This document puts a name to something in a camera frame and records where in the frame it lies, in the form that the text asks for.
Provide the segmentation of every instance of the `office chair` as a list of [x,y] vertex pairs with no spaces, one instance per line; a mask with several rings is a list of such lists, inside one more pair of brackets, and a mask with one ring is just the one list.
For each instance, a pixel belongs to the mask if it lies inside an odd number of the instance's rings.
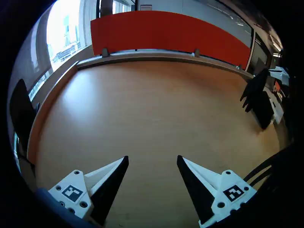
[[25,82],[23,79],[20,79],[11,96],[9,112],[25,157],[27,156],[27,144],[29,142],[30,131],[39,106],[38,103],[35,109],[33,108]]

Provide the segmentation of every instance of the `black chair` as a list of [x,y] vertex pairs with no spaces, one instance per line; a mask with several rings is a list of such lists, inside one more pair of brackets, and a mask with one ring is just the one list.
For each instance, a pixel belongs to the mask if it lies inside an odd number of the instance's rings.
[[240,98],[240,101],[242,101],[246,97],[243,108],[247,105],[245,112],[249,112],[252,109],[262,129],[267,128],[274,114],[267,92],[263,91],[269,75],[268,69],[263,68],[248,82]]
[[39,103],[34,109],[23,79],[18,81],[11,96],[9,107],[15,132],[18,135],[19,142],[25,153],[24,156],[26,157],[30,131],[39,110]]

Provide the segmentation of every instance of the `desk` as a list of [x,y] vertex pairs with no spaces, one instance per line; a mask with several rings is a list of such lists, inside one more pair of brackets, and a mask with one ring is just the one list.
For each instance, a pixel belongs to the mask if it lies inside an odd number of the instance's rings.
[[50,189],[74,169],[88,173],[128,155],[106,227],[197,228],[177,155],[245,177],[279,151],[274,126],[261,132],[242,109],[247,83],[236,73],[151,61],[68,74],[39,137],[30,139],[38,150],[36,181]]

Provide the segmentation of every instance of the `window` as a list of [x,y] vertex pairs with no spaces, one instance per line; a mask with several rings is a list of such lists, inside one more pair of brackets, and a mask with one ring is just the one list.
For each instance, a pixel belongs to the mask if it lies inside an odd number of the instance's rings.
[[113,1],[113,14],[116,13],[124,13],[124,12],[130,12],[131,11],[131,1]]
[[47,48],[53,71],[81,50],[79,40],[80,0],[58,0],[47,23]]
[[[101,1],[102,0],[99,0],[99,17],[101,12]],[[135,0],[113,0],[112,14],[130,12],[134,10]]]

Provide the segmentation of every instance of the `red panel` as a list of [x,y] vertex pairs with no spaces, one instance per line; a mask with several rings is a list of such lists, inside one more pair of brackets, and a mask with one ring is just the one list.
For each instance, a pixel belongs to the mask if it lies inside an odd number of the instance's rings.
[[194,52],[245,68],[250,48],[228,32],[205,21],[163,11],[133,11],[91,21],[94,54],[129,49]]

